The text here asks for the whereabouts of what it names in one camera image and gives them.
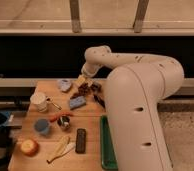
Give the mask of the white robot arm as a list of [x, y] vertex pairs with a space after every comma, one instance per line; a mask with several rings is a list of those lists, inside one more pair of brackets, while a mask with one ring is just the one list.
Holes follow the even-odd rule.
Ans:
[[155, 54], [114, 53], [90, 47], [81, 73], [111, 72], [104, 101], [119, 171], [173, 171], [157, 104], [179, 90], [184, 70], [176, 59]]

